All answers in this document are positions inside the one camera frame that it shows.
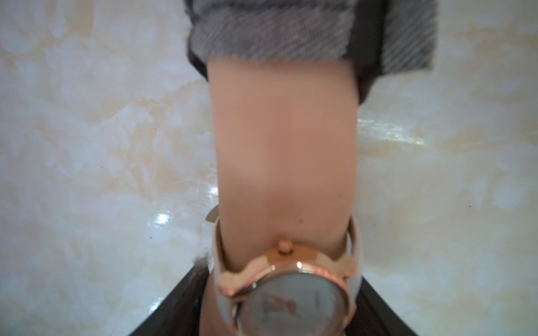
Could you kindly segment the black white plaid shirt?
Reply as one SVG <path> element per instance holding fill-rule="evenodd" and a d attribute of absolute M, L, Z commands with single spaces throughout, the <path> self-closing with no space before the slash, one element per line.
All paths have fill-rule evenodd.
<path fill-rule="evenodd" d="M 186 1 L 187 57 L 207 75 L 211 57 L 340 61 L 353 65 L 360 101 L 381 76 L 432 67 L 433 0 Z"/>

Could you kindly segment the mannequin hand and forearm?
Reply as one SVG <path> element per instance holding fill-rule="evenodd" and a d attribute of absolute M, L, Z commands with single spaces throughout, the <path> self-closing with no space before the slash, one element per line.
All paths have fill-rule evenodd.
<path fill-rule="evenodd" d="M 229 266 L 283 236 L 340 256 L 357 173 L 353 66 L 216 57 L 207 71 Z"/>

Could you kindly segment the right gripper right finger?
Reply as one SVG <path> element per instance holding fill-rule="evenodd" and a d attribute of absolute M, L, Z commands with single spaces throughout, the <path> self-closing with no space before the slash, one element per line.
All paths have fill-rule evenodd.
<path fill-rule="evenodd" d="M 346 336 L 417 336 L 363 278 Z"/>

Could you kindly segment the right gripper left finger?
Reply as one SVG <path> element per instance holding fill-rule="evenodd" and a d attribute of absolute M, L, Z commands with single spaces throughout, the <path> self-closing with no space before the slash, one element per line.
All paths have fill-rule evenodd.
<path fill-rule="evenodd" d="M 131 336 L 198 336 L 200 311 L 210 271 L 196 263 Z"/>

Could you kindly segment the rose gold wrist watch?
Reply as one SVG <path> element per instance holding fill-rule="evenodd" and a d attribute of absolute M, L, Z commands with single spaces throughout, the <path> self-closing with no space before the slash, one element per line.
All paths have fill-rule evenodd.
<path fill-rule="evenodd" d="M 343 335 L 356 312 L 362 246 L 357 224 L 347 229 L 347 251 L 333 259 L 282 239 L 239 272 L 228 269 L 219 209 L 215 223 L 214 292 L 223 322 L 234 335 Z"/>

